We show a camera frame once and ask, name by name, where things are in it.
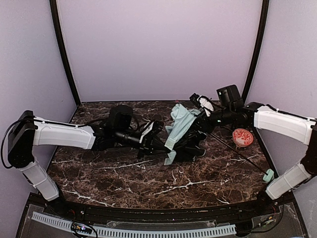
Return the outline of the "red white patterned bowl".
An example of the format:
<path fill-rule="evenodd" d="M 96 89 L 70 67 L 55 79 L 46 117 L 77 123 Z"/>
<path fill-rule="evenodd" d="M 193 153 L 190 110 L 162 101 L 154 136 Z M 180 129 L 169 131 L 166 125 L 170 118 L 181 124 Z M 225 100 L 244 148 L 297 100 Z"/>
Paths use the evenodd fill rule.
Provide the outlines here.
<path fill-rule="evenodd" d="M 232 132 L 233 142 L 238 147 L 247 147 L 254 142 L 254 137 L 252 133 L 243 128 L 237 128 Z"/>

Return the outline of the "left black corner post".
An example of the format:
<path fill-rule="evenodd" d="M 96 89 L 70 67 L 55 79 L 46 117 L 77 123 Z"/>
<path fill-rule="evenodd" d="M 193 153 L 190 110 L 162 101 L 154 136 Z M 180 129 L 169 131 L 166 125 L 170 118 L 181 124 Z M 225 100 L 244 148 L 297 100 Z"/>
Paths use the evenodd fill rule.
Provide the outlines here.
<path fill-rule="evenodd" d="M 55 32 L 55 37 L 59 49 L 59 54 L 61 57 L 62 65 L 64 68 L 64 72 L 66 75 L 67 83 L 70 88 L 72 98 L 75 102 L 76 107 L 81 105 L 81 100 L 78 94 L 78 90 L 75 85 L 75 80 L 71 71 L 71 66 L 68 60 L 68 55 L 66 52 L 66 46 L 63 38 L 61 23 L 59 19 L 59 12 L 58 12 L 58 5 L 56 0 L 49 0 L 50 9 L 51 9 L 51 16 L 53 20 L 53 27 Z"/>

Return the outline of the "right black corner post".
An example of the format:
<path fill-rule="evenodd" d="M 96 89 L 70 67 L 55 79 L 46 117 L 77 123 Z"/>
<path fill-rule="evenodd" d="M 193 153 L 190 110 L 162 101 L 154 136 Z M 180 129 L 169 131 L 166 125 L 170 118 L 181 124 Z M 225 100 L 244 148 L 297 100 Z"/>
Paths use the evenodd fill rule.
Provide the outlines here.
<path fill-rule="evenodd" d="M 269 10 L 269 2 L 270 2 L 270 0 L 263 0 L 262 1 L 261 14 L 260 14 L 260 19 L 259 19 L 259 26 L 258 26 L 256 41 L 255 41 L 255 45 L 254 45 L 254 50 L 253 50 L 253 54 L 252 54 L 246 82 L 245 82 L 243 92 L 242 92 L 242 99 L 244 102 L 246 102 L 246 100 L 247 100 L 247 97 L 249 95 L 251 85 L 252 85 L 252 82 L 254 79 L 254 75 L 256 72 L 256 67 L 258 64 L 258 60 L 259 60 L 259 56 L 260 56 L 260 52 L 261 52 L 261 48 L 262 48 L 262 43 L 263 43 L 263 38 L 264 38 L 267 15 L 268 15 L 268 10 Z"/>

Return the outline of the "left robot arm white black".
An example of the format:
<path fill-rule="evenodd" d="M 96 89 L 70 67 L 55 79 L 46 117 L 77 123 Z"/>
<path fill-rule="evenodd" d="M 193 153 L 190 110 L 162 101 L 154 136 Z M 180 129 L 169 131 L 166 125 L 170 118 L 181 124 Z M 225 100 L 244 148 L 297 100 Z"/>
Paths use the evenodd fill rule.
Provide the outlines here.
<path fill-rule="evenodd" d="M 62 200 L 57 184 L 39 165 L 33 147 L 55 145 L 77 147 L 85 150 L 104 151 L 121 144 L 138 150 L 138 158 L 153 153 L 169 152 L 158 138 L 163 122 L 155 120 L 143 128 L 131 126 L 134 111 L 127 105 L 111 108 L 106 119 L 96 119 L 85 124 L 50 121 L 25 111 L 9 126 L 2 140 L 7 144 L 6 169 L 19 169 L 48 202 Z"/>

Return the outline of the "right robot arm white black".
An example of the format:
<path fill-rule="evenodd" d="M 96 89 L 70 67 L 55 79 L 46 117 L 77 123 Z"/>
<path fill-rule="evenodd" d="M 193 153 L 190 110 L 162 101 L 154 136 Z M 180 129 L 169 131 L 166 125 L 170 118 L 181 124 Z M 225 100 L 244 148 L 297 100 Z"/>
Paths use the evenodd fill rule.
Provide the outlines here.
<path fill-rule="evenodd" d="M 273 179 L 265 189 L 265 198 L 276 200 L 317 175 L 317 120 L 281 111 L 269 104 L 245 104 L 236 85 L 218 89 L 220 106 L 214 108 L 206 96 L 194 93 L 190 101 L 202 109 L 194 126 L 203 133 L 227 124 L 272 131 L 307 145 L 305 156 L 284 174 Z"/>

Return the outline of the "black corner post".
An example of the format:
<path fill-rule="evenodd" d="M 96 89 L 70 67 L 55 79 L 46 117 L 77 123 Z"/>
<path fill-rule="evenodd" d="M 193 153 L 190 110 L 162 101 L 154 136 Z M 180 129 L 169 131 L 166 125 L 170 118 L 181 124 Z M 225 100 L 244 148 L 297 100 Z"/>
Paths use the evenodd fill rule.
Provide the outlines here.
<path fill-rule="evenodd" d="M 251 85 L 252 85 L 252 82 L 254 79 L 254 75 L 256 72 L 256 67 L 258 64 L 258 60 L 259 60 L 259 56 L 260 56 L 260 52 L 261 52 L 261 48 L 262 48 L 262 43 L 263 43 L 263 38 L 264 38 L 267 15 L 268 15 L 268 10 L 269 10 L 269 2 L 270 2 L 270 0 L 263 0 L 262 1 L 261 14 L 260 14 L 260 19 L 259 19 L 259 26 L 258 26 L 256 41 L 255 41 L 255 45 L 254 45 L 254 50 L 253 50 L 253 54 L 252 54 L 246 82 L 245 82 L 243 92 L 242 92 L 242 99 L 244 102 L 246 102 L 246 100 L 247 100 L 247 97 L 249 95 Z"/>
<path fill-rule="evenodd" d="M 51 16 L 53 20 L 53 27 L 55 32 L 55 37 L 59 49 L 59 54 L 61 57 L 62 65 L 64 68 L 64 72 L 66 75 L 67 83 L 70 88 L 72 98 L 75 102 L 76 107 L 81 105 L 81 100 L 78 94 L 78 90 L 75 85 L 75 80 L 71 71 L 71 66 L 68 60 L 68 55 L 66 52 L 66 46 L 63 38 L 61 23 L 59 19 L 59 12 L 58 12 L 58 5 L 56 0 L 49 0 L 50 9 L 51 9 Z"/>

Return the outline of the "small green circuit board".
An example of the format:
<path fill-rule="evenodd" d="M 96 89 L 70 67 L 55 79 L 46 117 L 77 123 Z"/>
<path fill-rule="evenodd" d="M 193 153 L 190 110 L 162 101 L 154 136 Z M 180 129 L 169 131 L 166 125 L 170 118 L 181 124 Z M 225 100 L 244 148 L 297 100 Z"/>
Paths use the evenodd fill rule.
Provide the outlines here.
<path fill-rule="evenodd" d="M 70 229 L 75 234 L 80 234 L 80 235 L 91 235 L 93 232 L 91 228 L 80 223 L 72 223 Z"/>

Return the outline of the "mint green folding umbrella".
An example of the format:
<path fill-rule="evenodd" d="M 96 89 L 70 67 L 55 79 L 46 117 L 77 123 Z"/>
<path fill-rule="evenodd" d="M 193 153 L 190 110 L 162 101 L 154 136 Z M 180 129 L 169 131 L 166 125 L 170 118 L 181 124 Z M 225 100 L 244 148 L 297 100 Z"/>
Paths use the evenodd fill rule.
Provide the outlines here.
<path fill-rule="evenodd" d="M 194 123 L 195 116 L 197 116 L 201 111 L 197 109 L 188 110 L 181 103 L 177 103 L 171 110 L 171 117 L 173 123 L 171 125 L 165 126 L 168 133 L 167 141 L 165 142 L 165 147 L 171 150 L 165 158 L 164 165 L 171 165 L 174 161 L 176 162 L 176 156 L 180 156 L 181 152 L 176 152 L 176 143 L 180 142 L 181 138 L 188 132 L 191 125 Z M 194 144 L 194 155 L 189 155 L 190 159 L 193 160 L 196 157 L 204 156 L 206 153 L 205 149 L 201 149 Z"/>

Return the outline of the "black front frame rail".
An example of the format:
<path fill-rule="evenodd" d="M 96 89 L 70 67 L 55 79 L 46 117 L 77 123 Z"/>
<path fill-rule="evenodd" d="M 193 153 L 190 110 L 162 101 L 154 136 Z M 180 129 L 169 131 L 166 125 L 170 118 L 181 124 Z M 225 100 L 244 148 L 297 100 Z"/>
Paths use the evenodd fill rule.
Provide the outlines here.
<path fill-rule="evenodd" d="M 292 194 L 286 195 L 270 204 L 256 200 L 190 209 L 128 209 L 82 204 L 67 201 L 69 209 L 65 218 L 88 224 L 105 224 L 110 221 L 140 223 L 185 223 L 215 220 L 222 222 L 248 222 L 255 217 L 272 214 L 278 220 L 288 217 L 299 222 L 300 212 Z"/>

